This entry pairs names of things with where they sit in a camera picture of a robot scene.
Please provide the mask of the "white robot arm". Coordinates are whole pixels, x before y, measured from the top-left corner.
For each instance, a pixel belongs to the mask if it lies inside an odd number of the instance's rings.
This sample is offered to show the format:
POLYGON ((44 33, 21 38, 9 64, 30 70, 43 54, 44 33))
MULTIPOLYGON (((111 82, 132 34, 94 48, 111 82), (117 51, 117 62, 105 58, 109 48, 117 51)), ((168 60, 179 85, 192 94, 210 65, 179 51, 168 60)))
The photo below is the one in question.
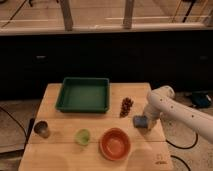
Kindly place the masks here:
POLYGON ((143 116, 148 129, 152 129, 160 114, 167 114, 181 121, 213 144, 213 116, 198 111, 174 100, 175 92, 170 86, 162 86, 147 93, 147 104, 143 116))

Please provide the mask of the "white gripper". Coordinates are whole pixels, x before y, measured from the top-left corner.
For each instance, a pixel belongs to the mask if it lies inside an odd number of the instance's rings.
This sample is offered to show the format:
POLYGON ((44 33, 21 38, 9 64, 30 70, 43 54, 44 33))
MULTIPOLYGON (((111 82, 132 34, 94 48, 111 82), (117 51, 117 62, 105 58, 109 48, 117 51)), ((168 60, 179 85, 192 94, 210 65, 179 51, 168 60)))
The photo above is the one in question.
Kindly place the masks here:
POLYGON ((161 111, 154 106, 147 104, 143 111, 143 118, 148 122, 148 130, 152 130, 160 118, 161 111))

